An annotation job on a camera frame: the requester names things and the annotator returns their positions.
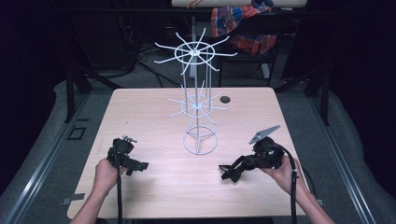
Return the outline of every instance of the table top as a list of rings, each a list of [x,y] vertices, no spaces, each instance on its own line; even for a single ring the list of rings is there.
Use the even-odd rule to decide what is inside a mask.
[[[306,0],[273,0],[275,7],[305,7]],[[172,0],[173,7],[240,7],[251,0]]]
[[[95,165],[106,157],[113,139],[127,134],[137,140],[131,159],[149,162],[149,166],[144,172],[122,176],[125,218],[290,216],[290,196],[270,176],[255,169],[245,171],[234,183],[222,180],[219,168],[222,164],[231,165],[242,155],[253,154],[250,139],[257,131],[276,125],[280,128],[269,136],[297,158],[274,91],[212,88],[208,96],[213,98],[214,107],[209,118],[199,118],[198,122],[214,130],[219,141],[209,154],[194,155],[184,147],[183,136],[190,122],[194,126],[197,119],[178,113],[184,108],[178,103],[185,99],[181,88],[115,90],[76,194],[85,193],[85,199],[88,197]],[[230,103],[222,103],[220,96],[230,97]],[[84,200],[71,202],[67,215],[74,217]],[[303,214],[297,205],[297,215]],[[113,188],[99,217],[117,216],[117,188]]]

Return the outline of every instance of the white wire rack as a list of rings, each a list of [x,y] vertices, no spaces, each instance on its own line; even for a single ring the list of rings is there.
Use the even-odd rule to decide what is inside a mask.
[[[201,125],[200,119],[209,119],[214,125],[216,125],[215,121],[209,117],[209,114],[213,109],[228,109],[213,105],[213,99],[222,95],[222,93],[212,97],[212,70],[218,72],[219,69],[213,67],[211,62],[215,56],[232,57],[236,55],[236,53],[222,54],[216,53],[215,51],[214,46],[226,41],[228,37],[210,45],[202,42],[204,34],[205,29],[199,41],[186,42],[182,37],[180,37],[180,35],[178,35],[178,33],[176,33],[177,37],[183,42],[183,44],[176,48],[155,43],[160,48],[172,49],[175,51],[175,57],[163,61],[154,61],[155,63],[167,63],[173,60],[178,60],[182,65],[181,75],[183,76],[184,84],[181,89],[184,91],[184,100],[179,101],[166,98],[169,101],[179,103],[181,105],[179,112],[176,112],[175,114],[168,117],[174,117],[179,114],[184,114],[191,117],[187,131],[183,137],[183,144],[190,153],[195,155],[205,155],[212,152],[215,150],[219,142],[217,133],[210,127]],[[195,77],[194,94],[189,94],[188,90],[185,88],[187,86],[186,71],[189,67],[201,64],[204,64],[206,67],[205,80],[203,81],[202,86],[198,88],[198,77]]]

